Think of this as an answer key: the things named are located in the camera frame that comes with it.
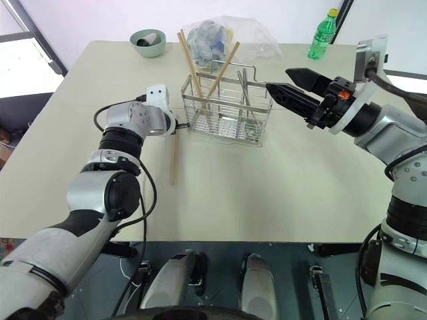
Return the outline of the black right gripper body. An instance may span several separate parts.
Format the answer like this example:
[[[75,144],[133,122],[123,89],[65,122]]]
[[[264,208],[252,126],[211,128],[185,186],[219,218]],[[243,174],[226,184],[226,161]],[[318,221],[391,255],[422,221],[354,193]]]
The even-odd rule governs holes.
[[[354,102],[356,84],[343,78],[336,77],[325,88],[321,96],[322,102],[314,109],[313,113],[307,117],[308,127],[313,129],[332,128],[350,108]]]

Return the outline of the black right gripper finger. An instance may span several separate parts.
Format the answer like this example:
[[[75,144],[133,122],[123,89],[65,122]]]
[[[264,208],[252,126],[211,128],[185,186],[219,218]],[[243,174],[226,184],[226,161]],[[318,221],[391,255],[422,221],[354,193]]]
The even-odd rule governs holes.
[[[297,87],[311,93],[325,93],[332,82],[331,79],[308,68],[289,68],[286,69],[286,74]]]
[[[272,99],[285,109],[300,117],[311,117],[320,102],[288,83],[266,83]]]

